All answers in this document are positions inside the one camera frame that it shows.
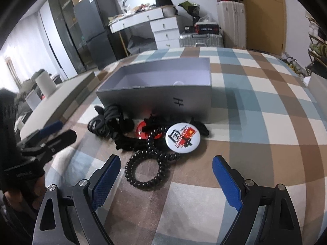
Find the person's left hand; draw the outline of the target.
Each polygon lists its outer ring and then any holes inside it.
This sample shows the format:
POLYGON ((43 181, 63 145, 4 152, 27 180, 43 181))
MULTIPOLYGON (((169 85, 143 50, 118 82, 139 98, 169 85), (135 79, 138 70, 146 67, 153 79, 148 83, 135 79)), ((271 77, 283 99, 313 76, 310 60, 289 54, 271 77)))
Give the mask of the person's left hand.
POLYGON ((28 219, 35 222, 46 191, 45 176, 41 176, 36 180, 34 186, 27 185, 23 192, 9 190, 4 192, 4 196, 14 212, 27 216, 28 219))

